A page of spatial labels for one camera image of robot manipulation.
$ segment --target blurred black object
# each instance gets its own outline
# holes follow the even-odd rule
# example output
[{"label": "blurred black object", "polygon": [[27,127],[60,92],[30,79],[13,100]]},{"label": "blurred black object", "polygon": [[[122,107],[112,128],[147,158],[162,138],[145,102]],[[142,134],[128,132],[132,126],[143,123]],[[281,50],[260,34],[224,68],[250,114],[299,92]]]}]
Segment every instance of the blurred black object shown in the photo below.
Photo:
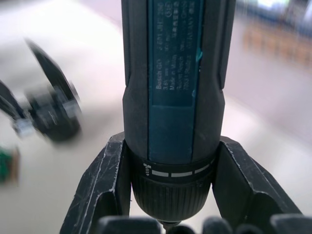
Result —
[{"label": "blurred black object", "polygon": [[0,108],[13,119],[13,128],[20,136],[37,130],[54,142],[68,140],[80,130],[74,89],[42,49],[30,40],[27,44],[53,88],[27,94],[30,107],[22,108],[0,82]]},{"label": "blurred black object", "polygon": [[[111,137],[83,174],[61,234],[161,233],[155,219],[126,217],[130,210],[130,174],[135,170],[130,158],[124,133]],[[213,192],[224,220],[208,219],[203,234],[233,234],[232,230],[237,234],[304,234],[311,230],[312,220],[301,215],[273,176],[238,142],[227,137],[221,138],[216,152]],[[282,232],[287,220],[277,214],[289,214],[289,225],[297,231]],[[172,227],[168,233],[193,233],[180,229]]]}]

